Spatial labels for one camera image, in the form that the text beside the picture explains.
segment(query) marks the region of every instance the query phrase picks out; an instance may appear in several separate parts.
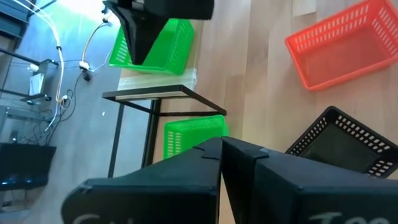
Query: floor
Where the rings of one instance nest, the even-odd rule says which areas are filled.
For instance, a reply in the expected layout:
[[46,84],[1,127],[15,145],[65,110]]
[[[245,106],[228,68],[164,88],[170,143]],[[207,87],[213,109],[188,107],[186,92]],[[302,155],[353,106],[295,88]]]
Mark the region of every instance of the floor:
[[[43,6],[47,2],[49,1],[39,0],[37,5]],[[80,74],[77,60],[81,59],[89,35],[102,20],[102,8],[101,1],[86,0],[59,1],[45,10],[52,16],[57,26],[64,59],[76,60],[65,63],[62,84],[64,94],[67,89],[73,88]],[[104,63],[113,48],[119,22],[114,16],[110,21],[111,25],[102,27],[88,47],[86,60],[94,69]],[[36,60],[46,58],[59,60],[51,30],[37,16],[32,16],[29,28],[16,52]],[[2,58],[0,81],[2,80],[4,88],[26,92],[31,76],[27,65],[14,58],[7,72],[6,62],[9,62],[9,58],[4,55],[0,57]],[[52,162],[48,186],[35,199],[30,215],[25,218],[24,223],[62,223],[60,207],[67,193],[86,179],[107,176],[118,104],[102,99],[101,94],[117,89],[120,72],[119,68],[111,68],[106,63],[95,71],[90,82],[79,79],[76,88],[76,110],[69,120],[60,124],[50,143],[52,146],[57,146],[57,152]],[[50,86],[48,91],[53,97],[59,74],[59,68],[51,67],[46,76],[47,84]],[[42,110],[54,109],[53,103],[45,101],[41,103],[39,107]],[[142,101],[140,104],[149,106],[149,101]],[[0,105],[32,109],[31,106],[7,94],[1,95]],[[1,140],[8,141],[12,129],[29,134],[31,127],[31,124],[7,121]],[[126,108],[114,176],[128,174],[141,167],[146,129],[147,115]]]
[[[305,89],[285,38],[361,0],[314,2],[316,12],[294,16],[292,0],[216,1],[212,20],[203,23],[195,91],[227,110],[232,137],[280,152],[331,105],[398,142],[396,65],[323,91]],[[208,110],[191,101],[162,102],[163,111],[177,108]],[[174,119],[180,118],[162,118],[160,126]],[[161,131],[155,161],[162,160]]]

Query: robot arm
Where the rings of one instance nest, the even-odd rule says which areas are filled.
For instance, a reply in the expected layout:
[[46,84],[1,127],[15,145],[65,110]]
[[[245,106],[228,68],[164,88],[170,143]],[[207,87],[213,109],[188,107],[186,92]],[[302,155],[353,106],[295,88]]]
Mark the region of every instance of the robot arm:
[[169,18],[211,19],[214,0],[104,1],[120,20],[134,65],[144,63]]
[[223,174],[236,223],[398,223],[398,183],[213,138],[113,179],[82,183],[64,201],[65,223],[218,223]]

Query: red plastic basket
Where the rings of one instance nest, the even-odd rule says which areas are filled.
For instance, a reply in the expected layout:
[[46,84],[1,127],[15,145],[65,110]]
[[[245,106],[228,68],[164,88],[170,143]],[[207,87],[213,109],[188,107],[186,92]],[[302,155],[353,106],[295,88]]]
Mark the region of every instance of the red plastic basket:
[[388,0],[355,4],[285,39],[304,86],[323,90],[398,59],[398,12]]

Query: green plastic basket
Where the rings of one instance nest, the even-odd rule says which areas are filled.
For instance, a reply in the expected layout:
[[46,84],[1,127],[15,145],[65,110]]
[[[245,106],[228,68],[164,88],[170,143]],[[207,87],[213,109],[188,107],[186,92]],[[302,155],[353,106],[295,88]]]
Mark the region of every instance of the green plastic basket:
[[228,127],[222,115],[168,122],[164,126],[163,158],[170,158],[221,136],[228,136]]
[[193,27],[187,19],[169,19],[142,65],[133,65],[124,38],[119,29],[109,65],[144,73],[181,75],[189,56],[193,40]]

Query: wooden floor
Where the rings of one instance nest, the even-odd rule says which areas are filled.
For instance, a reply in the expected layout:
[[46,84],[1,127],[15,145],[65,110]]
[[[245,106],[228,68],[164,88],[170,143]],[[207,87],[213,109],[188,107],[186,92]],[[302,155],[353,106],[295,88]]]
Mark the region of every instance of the wooden floor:
[[[303,87],[285,38],[358,1],[315,2],[316,12],[293,16],[292,0],[216,0],[213,19],[204,22],[198,43],[195,91],[227,110],[232,137],[276,151],[285,152],[331,105],[398,143],[396,66],[324,91]],[[178,104],[162,108],[200,108]],[[162,159],[162,135],[155,161]],[[234,223],[224,190],[221,201],[220,223]]]

